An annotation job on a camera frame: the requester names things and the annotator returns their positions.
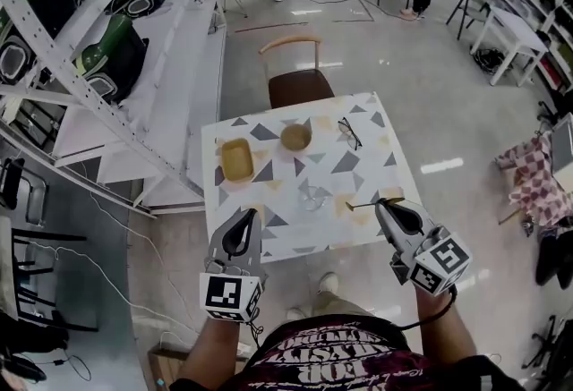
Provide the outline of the black office chair base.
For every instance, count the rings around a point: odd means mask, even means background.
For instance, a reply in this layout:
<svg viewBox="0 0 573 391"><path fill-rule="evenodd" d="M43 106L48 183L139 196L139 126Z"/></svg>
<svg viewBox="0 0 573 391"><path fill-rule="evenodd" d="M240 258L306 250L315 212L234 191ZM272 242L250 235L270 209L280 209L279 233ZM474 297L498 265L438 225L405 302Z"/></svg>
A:
<svg viewBox="0 0 573 391"><path fill-rule="evenodd" d="M531 339L539 342L539 348L529 361L521 364L521 369L539 368L546 362L549 363L552 355L563 343L567 343L569 338L573 340L573 319L550 315L542 333L532 334Z"/></svg>

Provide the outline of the person's dark red printed shirt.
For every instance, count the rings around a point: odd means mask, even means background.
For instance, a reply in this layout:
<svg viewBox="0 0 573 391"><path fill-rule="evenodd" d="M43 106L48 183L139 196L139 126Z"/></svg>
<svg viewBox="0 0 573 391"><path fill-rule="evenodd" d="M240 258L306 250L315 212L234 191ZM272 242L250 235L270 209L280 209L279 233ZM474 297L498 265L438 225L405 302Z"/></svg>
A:
<svg viewBox="0 0 573 391"><path fill-rule="evenodd" d="M215 391L525 391L487 357L440 365L385 319L325 315L268 335Z"/></svg>

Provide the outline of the row of green carrier bags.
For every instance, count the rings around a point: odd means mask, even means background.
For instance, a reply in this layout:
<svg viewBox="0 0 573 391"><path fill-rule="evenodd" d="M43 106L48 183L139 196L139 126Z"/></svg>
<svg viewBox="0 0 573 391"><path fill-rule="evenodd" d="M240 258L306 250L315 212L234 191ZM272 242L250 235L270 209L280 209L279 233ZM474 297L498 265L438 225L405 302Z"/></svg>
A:
<svg viewBox="0 0 573 391"><path fill-rule="evenodd" d="M142 28L177 0L0 0L0 104L80 106L130 97L158 45Z"/></svg>

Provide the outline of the white triangle-patterned table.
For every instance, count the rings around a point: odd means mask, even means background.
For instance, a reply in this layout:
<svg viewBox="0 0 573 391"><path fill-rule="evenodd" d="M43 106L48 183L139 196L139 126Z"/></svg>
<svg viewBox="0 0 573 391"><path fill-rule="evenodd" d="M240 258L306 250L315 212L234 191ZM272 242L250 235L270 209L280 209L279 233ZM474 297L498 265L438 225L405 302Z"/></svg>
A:
<svg viewBox="0 0 573 391"><path fill-rule="evenodd" d="M345 117L363 146L353 150L341 135ZM285 149L280 134L289 124L312 130L303 151ZM248 140L254 175L231 183L221 167L220 150L229 140ZM236 211L256 209L261 215L262 262L383 240L372 206L381 197L420 195L389 117L375 92L323 99L244 115L207 125L201 130L203 190L207 231L213 235ZM320 186L333 198L308 212L300 191Z"/></svg>

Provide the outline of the red white checkered cloth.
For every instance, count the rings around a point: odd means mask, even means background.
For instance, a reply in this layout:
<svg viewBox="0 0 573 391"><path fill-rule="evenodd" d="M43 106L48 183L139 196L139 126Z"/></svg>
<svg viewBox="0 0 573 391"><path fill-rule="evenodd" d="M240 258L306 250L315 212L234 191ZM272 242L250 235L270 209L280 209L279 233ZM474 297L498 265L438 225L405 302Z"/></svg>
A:
<svg viewBox="0 0 573 391"><path fill-rule="evenodd" d="M509 203L517 204L539 226L554 226L573 216L573 193L552 175L552 137L538 132L531 140L507 149L494 159L500 170L513 170Z"/></svg>

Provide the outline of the round wooden bowl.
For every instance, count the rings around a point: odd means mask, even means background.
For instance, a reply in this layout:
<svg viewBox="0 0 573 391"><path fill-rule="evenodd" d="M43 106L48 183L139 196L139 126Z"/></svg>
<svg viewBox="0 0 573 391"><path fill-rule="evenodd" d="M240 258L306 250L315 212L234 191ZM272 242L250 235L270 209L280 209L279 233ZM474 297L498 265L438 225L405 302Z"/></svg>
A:
<svg viewBox="0 0 573 391"><path fill-rule="evenodd" d="M306 125L293 123L286 126L280 134L282 146L290 151L305 150L312 141L312 130Z"/></svg>

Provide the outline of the grey table with black frame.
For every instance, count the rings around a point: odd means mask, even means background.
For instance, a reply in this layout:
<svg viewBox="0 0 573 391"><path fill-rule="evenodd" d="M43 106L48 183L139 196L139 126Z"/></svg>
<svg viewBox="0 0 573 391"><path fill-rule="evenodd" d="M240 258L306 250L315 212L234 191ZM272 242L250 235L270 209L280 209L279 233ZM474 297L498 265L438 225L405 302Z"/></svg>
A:
<svg viewBox="0 0 573 391"><path fill-rule="evenodd" d="M8 157L0 162L0 207L14 211L18 206L18 196L22 183L28 185L26 202L26 220L38 214L38 224L43 221L44 207L47 203L48 184L39 174L25 166L22 157ZM86 242L88 238L77 234L45 232L38 228L21 229L12 225L9 217L0 215L0 311L15 321L31 322L42 327L53 327L77 332L98 332L96 326L84 326L65 320L55 302L42 298L38 292L30 289L30 280L34 276L52 274L55 269L40 267L34 259L18 252L19 247L27 250L30 246L44 250L37 244L59 242Z"/></svg>

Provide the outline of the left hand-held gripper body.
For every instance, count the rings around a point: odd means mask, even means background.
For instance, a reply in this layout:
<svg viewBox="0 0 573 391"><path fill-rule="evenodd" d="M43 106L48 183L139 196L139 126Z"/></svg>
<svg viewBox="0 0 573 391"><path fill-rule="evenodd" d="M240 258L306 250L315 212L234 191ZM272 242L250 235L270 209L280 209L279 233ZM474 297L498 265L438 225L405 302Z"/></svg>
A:
<svg viewBox="0 0 573 391"><path fill-rule="evenodd" d="M212 319L249 323L259 316L268 275L260 265L206 258L200 273L201 308Z"/></svg>

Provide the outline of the wooden chair with brown seat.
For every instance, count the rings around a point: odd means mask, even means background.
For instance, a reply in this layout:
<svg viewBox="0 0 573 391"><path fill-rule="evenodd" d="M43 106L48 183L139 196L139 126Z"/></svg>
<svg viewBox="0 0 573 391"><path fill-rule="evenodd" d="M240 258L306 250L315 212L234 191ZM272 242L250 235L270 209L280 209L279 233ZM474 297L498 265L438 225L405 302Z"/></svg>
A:
<svg viewBox="0 0 573 391"><path fill-rule="evenodd" d="M314 63L312 68L270 77L264 56L272 49L295 43L313 43ZM272 109L335 97L328 80L320 70L320 45L321 39L318 37L293 35L273 40L258 51L268 84L269 103Z"/></svg>

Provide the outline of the person's right forearm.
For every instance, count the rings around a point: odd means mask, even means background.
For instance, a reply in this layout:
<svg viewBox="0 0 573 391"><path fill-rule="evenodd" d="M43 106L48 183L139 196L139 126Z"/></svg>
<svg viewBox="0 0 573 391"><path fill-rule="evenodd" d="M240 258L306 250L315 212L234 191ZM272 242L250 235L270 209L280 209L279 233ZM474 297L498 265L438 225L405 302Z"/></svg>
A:
<svg viewBox="0 0 573 391"><path fill-rule="evenodd" d="M415 288L420 321L440 313L451 301L449 293L432 296ZM477 355L473 338L454 304L438 319L421 325L423 354L441 364L454 364Z"/></svg>

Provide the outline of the person's right white shoe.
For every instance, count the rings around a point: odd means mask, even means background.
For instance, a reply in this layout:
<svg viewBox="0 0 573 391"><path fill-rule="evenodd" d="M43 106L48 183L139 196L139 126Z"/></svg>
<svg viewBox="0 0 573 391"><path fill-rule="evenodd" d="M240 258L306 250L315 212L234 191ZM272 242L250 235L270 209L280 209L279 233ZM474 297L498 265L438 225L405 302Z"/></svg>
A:
<svg viewBox="0 0 573 391"><path fill-rule="evenodd" d="M337 295L339 288L339 278L334 272L328 272L321 277L318 285L318 293L332 293Z"/></svg>

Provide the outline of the clear drinking glass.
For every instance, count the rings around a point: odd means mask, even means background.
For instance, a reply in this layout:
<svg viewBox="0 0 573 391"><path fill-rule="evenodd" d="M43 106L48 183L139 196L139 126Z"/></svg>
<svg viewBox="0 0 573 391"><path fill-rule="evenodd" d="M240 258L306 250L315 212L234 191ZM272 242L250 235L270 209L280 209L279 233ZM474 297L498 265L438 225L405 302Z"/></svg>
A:
<svg viewBox="0 0 573 391"><path fill-rule="evenodd" d="M314 212L325 207L332 198L333 196L329 191L323 187L313 185L304 187L299 194L302 208L308 212Z"/></svg>

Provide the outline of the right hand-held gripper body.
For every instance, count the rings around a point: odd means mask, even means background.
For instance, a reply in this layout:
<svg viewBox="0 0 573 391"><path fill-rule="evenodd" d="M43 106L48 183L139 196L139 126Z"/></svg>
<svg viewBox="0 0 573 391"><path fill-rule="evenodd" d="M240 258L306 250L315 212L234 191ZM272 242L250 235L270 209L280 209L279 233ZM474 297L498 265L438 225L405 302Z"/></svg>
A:
<svg viewBox="0 0 573 391"><path fill-rule="evenodd" d="M447 291L473 259L459 236L443 225L431 227L427 233L400 233L391 244L396 251L390 267L399 283L410 282L431 295Z"/></svg>

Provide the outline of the white metal shelving rack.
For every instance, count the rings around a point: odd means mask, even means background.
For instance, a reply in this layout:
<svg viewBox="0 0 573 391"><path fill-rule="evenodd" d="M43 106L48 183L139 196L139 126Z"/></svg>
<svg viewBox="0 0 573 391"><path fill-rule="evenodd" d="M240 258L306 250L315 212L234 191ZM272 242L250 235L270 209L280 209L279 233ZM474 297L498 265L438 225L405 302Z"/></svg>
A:
<svg viewBox="0 0 573 391"><path fill-rule="evenodd" d="M201 128L217 120L227 22L215 0L177 0L147 19L148 79L116 105L79 88L80 106L0 104L0 136L116 204L154 217L201 211Z"/></svg>

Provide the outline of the small white side table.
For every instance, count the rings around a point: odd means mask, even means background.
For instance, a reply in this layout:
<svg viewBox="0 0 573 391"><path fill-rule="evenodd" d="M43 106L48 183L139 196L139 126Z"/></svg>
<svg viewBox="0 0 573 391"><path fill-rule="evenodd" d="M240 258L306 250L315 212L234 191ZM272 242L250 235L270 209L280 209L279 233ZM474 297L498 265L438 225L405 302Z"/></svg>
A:
<svg viewBox="0 0 573 391"><path fill-rule="evenodd" d="M502 46L500 65L489 79L491 86L495 86L500 78L509 71L509 67L517 56L522 55L527 59L525 69L520 76L515 76L517 86L521 87L530 80L534 69L549 51L546 44L524 19L498 7L493 7L490 10L481 32L471 46L471 55L477 53L488 34L492 34L498 39Z"/></svg>

